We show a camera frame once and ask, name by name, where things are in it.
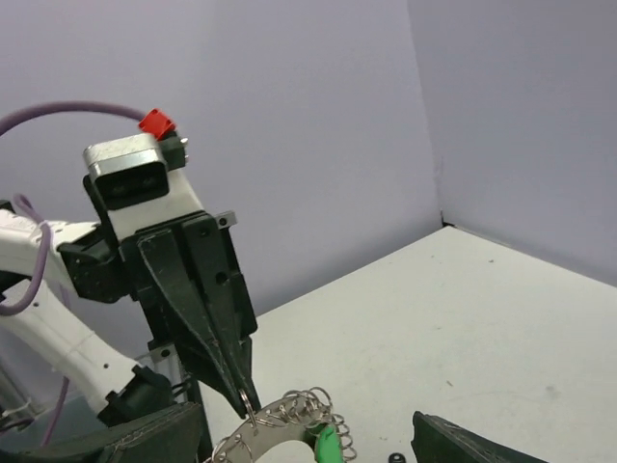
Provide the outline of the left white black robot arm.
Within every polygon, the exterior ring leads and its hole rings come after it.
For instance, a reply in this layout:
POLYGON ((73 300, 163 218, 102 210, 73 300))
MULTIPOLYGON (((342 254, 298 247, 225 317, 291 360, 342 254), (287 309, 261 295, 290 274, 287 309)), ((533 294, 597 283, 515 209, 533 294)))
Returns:
POLYGON ((42 219, 23 196, 1 208, 1 325, 86 398, 106 425, 174 403, 163 375, 121 354, 50 290, 138 302, 152 347, 172 347, 184 370, 240 416, 259 407, 252 378, 255 314, 226 218, 196 212, 115 238, 106 224, 42 219))

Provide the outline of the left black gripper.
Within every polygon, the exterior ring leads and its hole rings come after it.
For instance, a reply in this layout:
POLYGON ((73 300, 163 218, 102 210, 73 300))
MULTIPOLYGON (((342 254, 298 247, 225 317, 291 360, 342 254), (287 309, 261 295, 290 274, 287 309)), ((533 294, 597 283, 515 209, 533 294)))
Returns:
POLYGON ((228 229, 198 212, 120 243, 133 294, 160 344, 244 418, 261 408, 252 370, 256 319, 228 229))

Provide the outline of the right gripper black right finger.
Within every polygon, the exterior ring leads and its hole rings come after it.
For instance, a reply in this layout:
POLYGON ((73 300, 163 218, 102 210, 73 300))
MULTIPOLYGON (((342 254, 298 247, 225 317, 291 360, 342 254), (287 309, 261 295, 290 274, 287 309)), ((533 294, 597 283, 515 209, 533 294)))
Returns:
POLYGON ((436 415, 414 412, 412 449, 419 463, 546 463, 436 415))

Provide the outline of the green key tag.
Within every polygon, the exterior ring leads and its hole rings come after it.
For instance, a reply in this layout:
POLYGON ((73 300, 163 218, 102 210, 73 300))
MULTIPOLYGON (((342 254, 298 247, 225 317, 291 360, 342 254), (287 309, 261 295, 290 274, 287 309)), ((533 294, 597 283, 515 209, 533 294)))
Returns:
POLYGON ((343 456, 336 428, 330 424, 318 435, 314 448, 316 463, 342 463, 343 456))

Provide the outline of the metal ring disc with keyrings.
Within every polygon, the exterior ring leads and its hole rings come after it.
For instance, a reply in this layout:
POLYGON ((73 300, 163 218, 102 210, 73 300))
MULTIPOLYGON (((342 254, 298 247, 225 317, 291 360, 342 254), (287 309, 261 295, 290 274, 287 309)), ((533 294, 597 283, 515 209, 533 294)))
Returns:
POLYGON ((232 433, 214 446, 210 462, 256 462, 271 449, 288 442, 307 445, 313 453, 321 430, 332 424, 340 440, 343 462, 358 453, 351 429, 335 411, 330 394, 321 387, 290 390, 258 411, 251 409, 232 433))

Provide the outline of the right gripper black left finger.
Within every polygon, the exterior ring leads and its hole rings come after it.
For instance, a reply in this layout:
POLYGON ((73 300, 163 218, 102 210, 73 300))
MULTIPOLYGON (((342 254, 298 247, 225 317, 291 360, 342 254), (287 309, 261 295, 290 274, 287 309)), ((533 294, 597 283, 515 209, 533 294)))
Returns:
POLYGON ((193 462, 201 440, 203 411, 183 402, 164 410, 46 447, 1 451, 3 462, 193 462))

